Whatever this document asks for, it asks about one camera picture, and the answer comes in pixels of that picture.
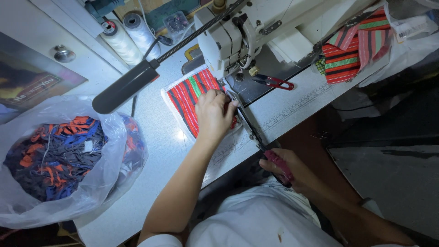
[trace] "white shirt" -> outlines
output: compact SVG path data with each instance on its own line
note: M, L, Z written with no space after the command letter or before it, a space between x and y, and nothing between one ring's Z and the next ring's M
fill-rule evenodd
M182 247L174 236L146 239L139 247ZM278 186L253 187L226 198L217 214L199 223L186 247L309 247L342 245L320 229L308 200Z

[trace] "cabinet door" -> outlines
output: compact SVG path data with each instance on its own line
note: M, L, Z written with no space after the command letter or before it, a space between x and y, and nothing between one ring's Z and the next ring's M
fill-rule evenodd
M88 79L70 94L98 94L121 73L28 0L0 3L0 32ZM76 58L68 63L55 60L55 47L63 45Z

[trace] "person's right hand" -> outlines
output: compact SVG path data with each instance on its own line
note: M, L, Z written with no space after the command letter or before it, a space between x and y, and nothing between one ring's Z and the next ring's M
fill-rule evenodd
M296 156L296 154L287 149L272 149L281 159L285 160L288 168L294 176L291 183L293 189L298 193L305 193L309 190L317 191L322 182L317 176ZM283 174L282 170L274 163L268 160L260 160L259 165L266 171L275 174Z

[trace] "green stripe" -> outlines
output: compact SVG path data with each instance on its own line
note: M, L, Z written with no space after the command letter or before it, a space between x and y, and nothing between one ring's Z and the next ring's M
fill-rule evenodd
M330 44L335 44L337 37L340 35L340 32L334 34L334 36L332 36L332 38L328 41L328 43Z
M374 56L378 53L378 51L381 49L381 31L377 31L375 32L375 54Z
M359 61L358 57L357 58L348 58L348 59L341 60L341 61L338 61L338 62L327 63L325 68L326 69L331 69L331 68L335 68L335 67L339 67L339 66L355 63L355 62L358 62L358 61Z
M383 26L383 25L387 25L388 23L389 23L388 20L384 20L384 21L361 24L360 26L358 26L358 30L368 29L368 28L377 27L377 26Z
M197 95L197 98L199 98L201 95L201 91L198 88L197 82L195 81L195 79L193 77L189 77L188 79L191 82L192 88L194 89L194 92Z

